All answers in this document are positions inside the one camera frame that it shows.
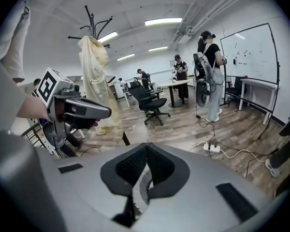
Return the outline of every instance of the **power strip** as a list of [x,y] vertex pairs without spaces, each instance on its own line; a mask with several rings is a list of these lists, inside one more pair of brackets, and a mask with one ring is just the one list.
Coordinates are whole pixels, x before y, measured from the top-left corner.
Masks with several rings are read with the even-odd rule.
[[203,146],[203,150],[210,151],[211,153],[219,153],[220,152],[220,146],[215,147],[214,145],[211,145],[210,150],[208,149],[208,143],[205,143]]

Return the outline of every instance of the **coat rack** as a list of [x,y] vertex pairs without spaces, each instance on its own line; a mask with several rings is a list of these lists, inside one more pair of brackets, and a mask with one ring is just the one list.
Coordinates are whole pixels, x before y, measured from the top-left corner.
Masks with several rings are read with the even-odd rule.
[[[95,23],[94,23],[94,15],[89,13],[89,10],[88,10],[87,5],[85,5],[85,9],[86,9],[87,15],[88,15],[88,17],[89,17],[90,26],[89,26],[89,25],[82,26],[82,27],[80,27],[80,29],[88,28],[88,29],[90,30],[90,36],[91,36],[92,38],[98,40],[98,39],[99,39],[99,36],[100,36],[100,34],[101,34],[101,32],[102,32],[103,29],[107,26],[107,24],[109,24],[110,21],[113,20],[113,17],[111,16],[108,20],[100,21],[100,22],[98,22],[98,23],[95,25]],[[100,31],[97,33],[97,25],[99,25],[99,24],[101,24],[101,23],[105,23],[105,24],[104,24],[103,27],[100,29]],[[81,38],[80,38],[80,37],[68,36],[68,39],[77,39],[77,40],[80,40]],[[106,44],[106,45],[104,45],[104,47],[106,47],[106,48],[110,48],[110,44]]]

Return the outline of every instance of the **wooden floor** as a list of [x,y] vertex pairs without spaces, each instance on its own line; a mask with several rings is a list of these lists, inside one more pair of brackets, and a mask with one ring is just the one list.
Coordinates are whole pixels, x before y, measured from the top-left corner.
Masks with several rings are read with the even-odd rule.
[[[168,101],[160,110],[171,114],[171,117],[161,116],[164,126],[161,126],[156,119],[150,120],[148,125],[145,126],[145,114],[140,111],[134,98],[130,98],[130,108],[128,108],[125,99],[118,101],[124,130],[130,143],[159,142],[188,151],[201,141],[208,142],[214,135],[213,127],[211,125],[206,128],[200,126],[200,121],[195,116],[196,102],[192,87],[189,87],[189,95],[190,98],[184,107],[170,108],[168,106],[170,102],[169,91],[168,89],[163,90],[160,97],[167,98]],[[274,149],[278,140],[284,141],[287,139],[287,137],[280,137],[278,134],[282,128],[281,125],[272,121],[261,140],[258,140],[257,137],[265,128],[262,125],[265,115],[251,107],[243,106],[241,111],[237,107],[234,102],[221,107],[223,112],[219,116],[220,120],[213,123],[215,137],[212,139],[212,144],[220,142],[229,147],[267,154]],[[207,108],[198,108],[198,115],[207,118]],[[107,151],[113,149],[114,146],[124,145],[122,139],[114,135],[97,135],[95,129],[82,131],[86,138],[83,147],[77,153],[78,155],[81,155],[90,147],[98,147],[101,151]],[[195,147],[191,152],[209,157],[208,152],[205,152],[202,147],[203,144]],[[220,147],[229,156],[233,156],[237,152],[223,145],[220,145]],[[93,148],[85,152],[82,157],[97,153],[99,153],[99,150]],[[227,165],[243,177],[246,175],[248,162],[254,158],[249,153],[239,153],[233,159],[228,159],[221,152],[218,154],[211,153],[211,155],[212,158]],[[290,172],[290,159],[280,168],[280,171],[279,178],[272,178],[264,163],[254,160],[249,164],[247,179],[272,198],[278,185]]]

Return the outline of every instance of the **fluorescent light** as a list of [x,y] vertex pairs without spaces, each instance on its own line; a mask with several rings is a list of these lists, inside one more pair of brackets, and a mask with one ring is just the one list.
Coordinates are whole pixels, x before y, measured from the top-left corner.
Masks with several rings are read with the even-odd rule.
[[109,40],[109,39],[111,39],[111,38],[113,38],[113,37],[115,37],[117,35],[118,34],[116,32],[113,32],[113,33],[110,33],[109,35],[104,36],[103,38],[99,39],[98,41],[100,43],[102,43],[102,42],[107,41],[107,40]]
[[150,26],[150,25],[161,24],[161,23],[180,23],[181,21],[182,21],[182,18],[165,18],[165,19],[145,21],[145,25]]
[[162,50],[162,49],[167,49],[167,48],[168,48],[167,46],[164,46],[164,47],[158,47],[158,48],[149,49],[148,51],[152,52],[152,51],[157,51],[157,50]]
[[125,59],[125,58],[131,58],[131,57],[133,57],[133,56],[134,56],[134,54],[131,54],[131,55],[128,55],[128,56],[125,56],[125,57],[119,58],[119,59],[117,59],[117,61],[121,61],[121,60],[123,60],[123,59]]
[[239,33],[236,33],[235,36],[237,36],[238,38],[242,40],[246,39],[243,35],[240,35]]

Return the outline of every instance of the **whiteboard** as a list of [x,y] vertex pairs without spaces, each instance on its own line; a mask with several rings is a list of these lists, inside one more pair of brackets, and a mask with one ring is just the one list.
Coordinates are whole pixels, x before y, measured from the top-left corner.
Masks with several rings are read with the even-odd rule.
[[226,75],[277,83],[276,51],[268,24],[235,33],[220,41],[228,61]]

